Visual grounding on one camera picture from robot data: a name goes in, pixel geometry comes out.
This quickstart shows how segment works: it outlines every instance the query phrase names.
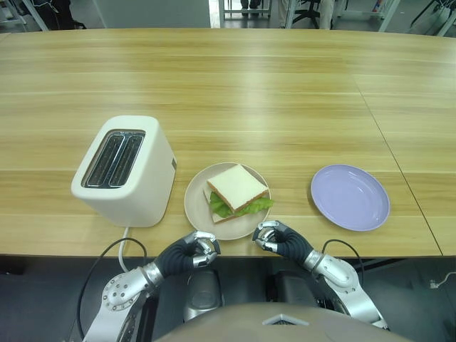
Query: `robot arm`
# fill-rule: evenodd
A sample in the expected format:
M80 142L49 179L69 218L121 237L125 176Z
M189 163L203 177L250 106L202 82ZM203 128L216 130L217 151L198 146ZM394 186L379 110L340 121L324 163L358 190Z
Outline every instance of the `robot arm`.
M103 290L100 311L83 341L129 341L137 314L166 277L206 266L218 254L220 247L213 234L193 232L171 244L153 262L115 276Z
M315 276L323 277L349 316L379 328L388 328L361 288L358 275L349 263L316 251L306 239L280 221L260 223L252 240L262 249L294 260Z

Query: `sandwich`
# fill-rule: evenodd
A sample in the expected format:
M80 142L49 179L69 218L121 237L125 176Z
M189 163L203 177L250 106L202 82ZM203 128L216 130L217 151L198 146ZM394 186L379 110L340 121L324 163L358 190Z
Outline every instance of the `sandwich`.
M265 197L269 188L239 164L209 178L203 191L214 223L255 214L274 203Z

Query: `toaster slot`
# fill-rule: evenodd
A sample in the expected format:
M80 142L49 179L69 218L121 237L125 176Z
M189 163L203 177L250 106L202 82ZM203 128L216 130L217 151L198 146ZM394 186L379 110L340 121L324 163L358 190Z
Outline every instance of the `toaster slot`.
M145 132L141 130L110 131L92 159L82 185L100 189L123 186L130 175L144 137Z
M119 163L109 181L110 187L121 187L127 182L142 142L143 137L140 135L134 135L128 138Z

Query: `table surface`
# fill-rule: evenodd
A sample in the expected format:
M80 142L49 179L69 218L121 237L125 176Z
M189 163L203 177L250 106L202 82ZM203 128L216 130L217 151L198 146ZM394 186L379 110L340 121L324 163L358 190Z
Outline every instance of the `table surface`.
M456 254L456 40L318 30L125 29L0 36L0 253L94 256L120 238L70 183L101 125L151 115L178 160L165 217L131 229L149 254L191 232L185 189L234 161L271 186L280 219L320 249L365 257ZM388 221L351 232L309 185L325 165L371 172ZM249 237L223 255L270 255ZM343 245L328 252L352 256ZM127 246L127 255L140 255Z

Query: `purple plate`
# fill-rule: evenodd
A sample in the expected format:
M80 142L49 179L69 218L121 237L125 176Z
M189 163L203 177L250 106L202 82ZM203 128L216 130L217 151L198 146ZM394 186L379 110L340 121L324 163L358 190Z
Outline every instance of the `purple plate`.
M349 230L379 228L390 214L390 200L382 184L354 166L324 167L313 176L311 194L327 219Z

